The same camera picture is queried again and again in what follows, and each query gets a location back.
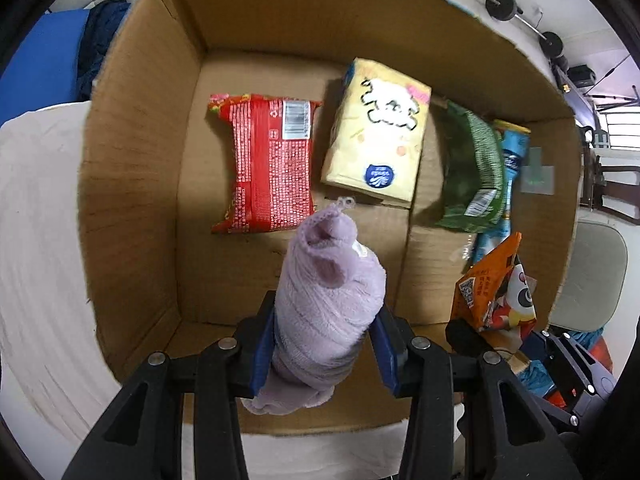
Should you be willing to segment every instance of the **white barcode label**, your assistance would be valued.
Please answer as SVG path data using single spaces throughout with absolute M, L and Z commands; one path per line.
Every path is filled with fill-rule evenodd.
M 469 203 L 466 208 L 465 216 L 480 216 L 484 213 L 491 200 L 495 198 L 498 193 L 497 189 L 481 189 L 476 193 L 474 199 Z
M 309 101 L 284 101 L 282 110 L 282 140 L 311 137 L 311 105 Z
M 465 298 L 466 306 L 469 308 L 474 306 L 474 282 L 475 278 L 467 278 L 458 285 L 462 297 Z

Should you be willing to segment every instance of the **light blue package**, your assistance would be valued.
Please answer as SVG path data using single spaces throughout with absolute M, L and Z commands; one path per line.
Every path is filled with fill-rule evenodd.
M 522 159 L 527 154 L 529 136 L 513 130 L 505 130 L 502 139 L 502 156 L 504 157 L 504 176 L 507 179 L 507 197 L 502 218 L 494 228 L 478 235 L 476 250 L 474 251 L 473 264 L 478 263 L 498 245 L 505 241 L 511 234 L 511 189 L 513 181 L 518 176 Z

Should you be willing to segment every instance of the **pink plush towel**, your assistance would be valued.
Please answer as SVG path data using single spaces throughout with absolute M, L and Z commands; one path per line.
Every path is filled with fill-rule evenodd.
M 275 300 L 271 370 L 255 399 L 242 400 L 252 413 L 286 415 L 327 402 L 382 307 L 385 269 L 356 241 L 356 224 L 342 212 L 353 203 L 341 198 L 310 216 L 289 244 Z

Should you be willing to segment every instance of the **green plastic wrapper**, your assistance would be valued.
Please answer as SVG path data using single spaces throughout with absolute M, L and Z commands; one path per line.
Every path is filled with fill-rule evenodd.
M 437 225 L 485 232 L 500 219 L 506 200 L 500 136 L 474 113 L 451 101 L 438 115 L 449 160 L 442 190 L 444 216 Z

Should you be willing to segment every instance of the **blue bed sheet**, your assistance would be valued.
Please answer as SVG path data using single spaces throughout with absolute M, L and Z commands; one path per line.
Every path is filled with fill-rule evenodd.
M 0 125 L 25 112 L 76 100 L 78 48 L 88 9 L 42 16 L 0 76 Z

